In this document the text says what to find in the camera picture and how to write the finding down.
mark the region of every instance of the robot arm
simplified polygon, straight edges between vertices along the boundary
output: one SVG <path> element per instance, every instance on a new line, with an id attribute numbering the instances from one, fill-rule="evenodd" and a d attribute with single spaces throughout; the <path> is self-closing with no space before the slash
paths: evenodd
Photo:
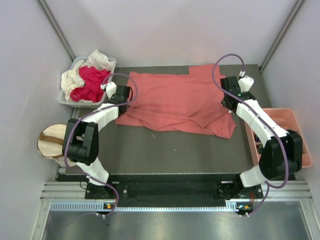
<path id="1" fill-rule="evenodd" d="M 99 158 L 99 131 L 103 129 L 108 123 L 117 119 L 124 114 L 128 106 L 114 106 L 116 104 L 126 103 L 131 88 L 128 86 L 116 86 L 114 82 L 110 82 L 101 86 L 108 96 L 108 103 L 103 103 L 98 109 L 97 113 L 84 118 L 74 131 L 73 138 L 70 142 L 67 157 L 76 163 L 89 176 L 106 183 L 109 179 L 109 173 L 102 166 Z M 77 119 L 70 119 L 66 126 L 62 152 L 65 154 L 67 140 L 70 132 Z M 102 186 L 89 177 L 89 182 L 96 186 Z"/>
<path id="2" fill-rule="evenodd" d="M 236 76 L 220 80 L 221 87 L 242 99 L 251 106 L 258 115 L 255 115 L 245 104 L 238 102 L 224 94 L 222 105 L 243 119 L 254 131 L 263 145 L 263 153 L 259 165 L 238 174 L 233 184 L 237 192 L 245 188 L 262 184 L 285 174 L 284 158 L 274 134 L 259 120 L 261 117 L 281 139 L 288 158 L 289 174 L 298 172 L 302 168 L 302 138 L 296 132 L 285 130 L 277 125 L 259 106 L 255 97 L 249 92 L 254 83 L 251 77 L 244 76 L 238 81 Z"/>

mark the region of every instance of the pink basket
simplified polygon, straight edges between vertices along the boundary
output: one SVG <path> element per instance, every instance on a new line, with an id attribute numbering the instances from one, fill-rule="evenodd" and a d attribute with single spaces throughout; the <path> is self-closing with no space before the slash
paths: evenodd
<path id="1" fill-rule="evenodd" d="M 286 130 L 296 131 L 302 137 L 302 167 L 309 168 L 312 166 L 312 159 L 309 155 L 304 136 L 301 133 L 295 113 L 290 108 L 264 108 L 263 109 L 273 121 Z M 248 136 L 249 147 L 251 151 L 253 165 L 258 165 L 261 155 L 257 151 L 257 146 L 261 143 L 256 142 L 254 132 L 245 123 L 245 130 Z"/>

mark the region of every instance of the magenta cloth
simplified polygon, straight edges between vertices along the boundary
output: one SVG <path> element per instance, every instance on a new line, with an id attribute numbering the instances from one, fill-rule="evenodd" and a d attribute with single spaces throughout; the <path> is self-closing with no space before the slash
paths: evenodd
<path id="1" fill-rule="evenodd" d="M 89 100 L 97 103 L 104 95 L 104 91 L 100 88 L 103 80 L 109 76 L 111 72 L 103 69 L 99 71 L 94 66 L 84 66 L 79 68 L 79 75 L 85 81 L 83 87 L 77 87 L 70 93 L 70 98 L 78 102 L 79 100 Z"/>
<path id="2" fill-rule="evenodd" d="M 154 131 L 181 131 L 230 139 L 236 124 L 221 105 L 224 94 L 211 79 L 213 64 L 189 67 L 189 75 L 131 72 L 139 94 L 119 125 L 147 127 Z M 219 67 L 216 79 L 224 78 Z M 135 88 L 129 81 L 128 86 Z"/>

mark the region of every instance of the crumpled fabric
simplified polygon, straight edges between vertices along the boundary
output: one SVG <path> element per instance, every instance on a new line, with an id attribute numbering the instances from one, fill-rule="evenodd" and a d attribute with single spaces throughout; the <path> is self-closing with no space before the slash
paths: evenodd
<path id="1" fill-rule="evenodd" d="M 73 69 L 65 71 L 61 76 L 61 89 L 65 93 L 65 100 L 69 101 L 70 93 L 73 89 L 83 87 L 85 85 L 85 81 L 79 75 L 79 68 L 81 64 L 84 63 L 84 60 L 78 61 Z"/>
<path id="2" fill-rule="evenodd" d="M 89 55 L 88 60 L 81 64 L 81 67 L 84 66 L 95 67 L 99 71 L 103 69 L 111 71 L 115 66 L 115 62 L 109 61 L 109 58 L 106 55 L 96 49 Z"/>
<path id="3" fill-rule="evenodd" d="M 212 81 L 213 66 L 190 66 L 188 75 L 131 72 L 139 94 L 116 124 L 230 139 L 236 124 L 221 105 L 224 93 Z M 214 76 L 217 80 L 225 77 L 219 66 Z M 133 83 L 127 86 L 135 95 Z"/>
<path id="4" fill-rule="evenodd" d="M 85 85 L 72 90 L 70 98 L 75 102 L 79 100 L 92 101 L 93 103 L 99 102 L 104 95 L 104 91 L 100 86 L 110 74 L 110 71 L 106 69 L 99 71 L 94 66 L 81 67 L 79 75 L 85 81 Z"/>
<path id="5" fill-rule="evenodd" d="M 79 68 L 87 66 L 95 67 L 97 70 L 107 70 L 111 71 L 113 67 L 115 66 L 114 61 L 109 61 L 109 58 L 104 55 L 103 53 L 99 52 L 97 49 L 94 50 L 89 56 L 88 60 L 80 60 L 78 61 L 73 69 L 70 69 L 66 72 L 64 72 L 61 76 L 61 89 L 65 93 L 65 100 L 71 101 L 72 98 L 70 98 L 71 92 L 76 89 L 83 87 L 85 85 L 85 81 L 81 78 L 79 75 Z M 79 99 L 77 102 L 83 102 L 83 103 L 92 103 L 91 100 L 85 100 L 85 99 Z"/>

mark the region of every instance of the wire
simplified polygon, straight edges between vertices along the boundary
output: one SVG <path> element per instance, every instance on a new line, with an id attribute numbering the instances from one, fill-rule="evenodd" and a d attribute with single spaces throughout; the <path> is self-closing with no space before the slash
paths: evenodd
<path id="1" fill-rule="evenodd" d="M 110 188 L 110 189 L 112 189 L 112 190 L 114 191 L 114 193 L 115 193 L 115 203 L 114 203 L 114 206 L 113 206 L 113 208 L 111 209 L 111 211 L 108 212 L 104 217 L 110 216 L 110 215 L 115 211 L 115 209 L 116 209 L 116 207 L 117 207 L 117 205 L 118 205 L 118 202 L 119 202 L 119 193 L 118 193 L 118 191 L 117 191 L 113 186 L 111 186 L 110 184 L 107 184 L 106 182 L 100 181 L 100 180 L 94 178 L 93 176 L 90 176 L 90 175 L 89 175 L 88 173 L 86 173 L 86 172 L 83 172 L 83 171 L 81 171 L 81 170 L 77 170 L 77 169 L 71 168 L 71 167 L 68 165 L 67 156 L 68 156 L 68 150 L 69 150 L 69 146 L 70 146 L 71 139 L 73 138 L 73 136 L 74 136 L 74 134 L 75 134 L 75 130 L 76 130 L 77 126 L 79 125 L 79 123 L 81 123 L 81 121 L 82 121 L 83 119 L 85 119 L 85 118 L 87 118 L 87 117 L 89 117 L 89 116 L 91 116 L 91 115 L 94 115 L 94 114 L 96 114 L 96 113 L 99 113 L 100 111 L 109 109 L 109 108 L 120 107 L 120 106 L 128 105 L 128 104 L 132 103 L 134 100 L 136 100 L 136 98 L 137 98 L 137 96 L 138 96 L 138 86 L 137 86 L 135 80 L 134 80 L 132 77 L 126 75 L 126 74 L 123 74 L 123 73 L 113 73 L 113 74 L 107 76 L 107 77 L 103 80 L 102 84 L 105 84 L 105 82 L 106 82 L 110 77 L 115 76 L 115 75 L 127 77 L 127 78 L 129 78 L 129 79 L 132 81 L 132 83 L 133 83 L 133 85 L 134 85 L 134 88 L 135 88 L 135 95 L 134 95 L 134 97 L 131 96 L 131 99 L 130 99 L 130 101 L 128 101 L 128 102 L 124 102 L 124 103 L 119 103 L 119 104 L 114 104 L 114 105 L 109 105 L 109 106 L 106 106 L 106 107 L 102 107 L 102 108 L 99 109 L 99 110 L 95 110 L 95 111 L 90 112 L 90 113 L 82 116 L 81 118 L 79 118 L 78 121 L 74 124 L 73 128 L 71 129 L 71 132 L 70 132 L 69 137 L 68 137 L 67 142 L 66 142 L 65 151 L 64 151 L 64 164 L 65 164 L 65 166 L 66 166 L 68 169 L 70 169 L 71 171 L 76 172 L 76 173 L 85 174 L 88 178 L 92 179 L 93 181 L 96 181 L 97 183 L 99 183 L 99 184 L 101 184 L 101 185 L 104 185 L 104 186 L 106 186 L 106 187 L 108 187 L 108 188 Z M 70 224 L 74 223 L 75 221 L 79 220 L 80 218 L 82 218 L 82 217 L 84 217 L 84 216 L 87 216 L 87 215 L 95 215 L 95 214 L 96 214 L 95 212 L 90 212 L 90 213 L 82 214 L 82 215 L 76 217 L 75 219 L 73 219 L 72 221 L 70 221 L 69 223 L 67 223 L 67 224 L 66 224 L 61 230 L 59 230 L 59 231 L 54 231 L 54 230 L 53 230 L 53 226 L 52 226 L 52 222 L 51 222 L 51 223 L 50 223 L 51 231 L 52 231 L 53 234 L 59 234 L 59 233 L 61 233 L 62 231 L 64 231 Z"/>
<path id="2" fill-rule="evenodd" d="M 238 59 L 240 59 L 241 63 L 242 63 L 242 71 L 245 70 L 245 62 L 244 60 L 238 55 L 238 54 L 234 54 L 234 53 L 230 53 L 230 54 L 226 54 L 222 57 L 220 57 L 218 59 L 218 61 L 216 61 L 213 69 L 212 69 L 212 80 L 214 82 L 214 84 L 216 85 L 216 87 L 218 89 L 220 89 L 222 92 L 224 92 L 225 94 L 227 94 L 228 96 L 232 97 L 233 99 L 237 100 L 238 102 L 244 104 L 247 108 L 249 108 L 253 114 L 255 116 L 258 116 L 258 113 L 249 105 L 247 104 L 245 101 L 243 101 L 242 99 L 240 99 L 239 97 L 237 97 L 236 95 L 233 95 L 232 93 L 224 90 L 217 82 L 216 78 L 215 78 L 215 70 L 216 70 L 216 67 L 218 66 L 219 62 L 221 62 L 221 60 L 223 60 L 224 58 L 226 57 L 230 57 L 230 56 L 234 56 L 234 57 L 237 57 Z M 250 212 L 248 214 L 248 216 L 252 215 L 253 213 L 255 213 L 259 208 L 260 206 L 265 202 L 265 200 L 267 199 L 267 196 L 269 194 L 269 189 L 270 187 L 272 188 L 275 188 L 275 189 L 281 189 L 283 188 L 287 182 L 288 182 L 288 178 L 289 178 L 289 166 L 288 166 L 288 158 L 287 158 L 287 154 L 286 154 L 286 150 L 285 150 L 285 146 L 284 144 L 282 143 L 280 137 L 278 136 L 278 134 L 273 130 L 273 128 L 266 122 L 262 119 L 262 117 L 258 116 L 257 117 L 271 132 L 272 134 L 274 135 L 275 139 L 278 141 L 279 145 L 280 145 L 280 149 L 281 149 L 281 152 L 282 152 L 282 155 L 283 155 L 283 161 L 284 161 L 284 180 L 283 180 L 283 183 L 280 185 L 280 186 L 274 186 L 272 184 L 270 184 L 268 181 L 266 181 L 266 185 L 267 185 L 267 189 L 266 189 L 266 193 L 264 195 L 264 197 L 262 198 L 261 202 L 258 204 L 258 206 L 256 206 L 256 208 Z"/>
<path id="3" fill-rule="evenodd" d="M 254 193 L 251 191 L 250 192 L 250 205 L 251 206 L 254 206 L 254 203 L 255 203 L 255 196 L 254 196 Z"/>
<path id="4" fill-rule="evenodd" d="M 87 189 L 85 189 L 84 187 L 81 186 L 81 181 L 79 182 L 79 185 L 80 185 L 80 188 L 82 188 L 84 190 L 87 190 Z"/>

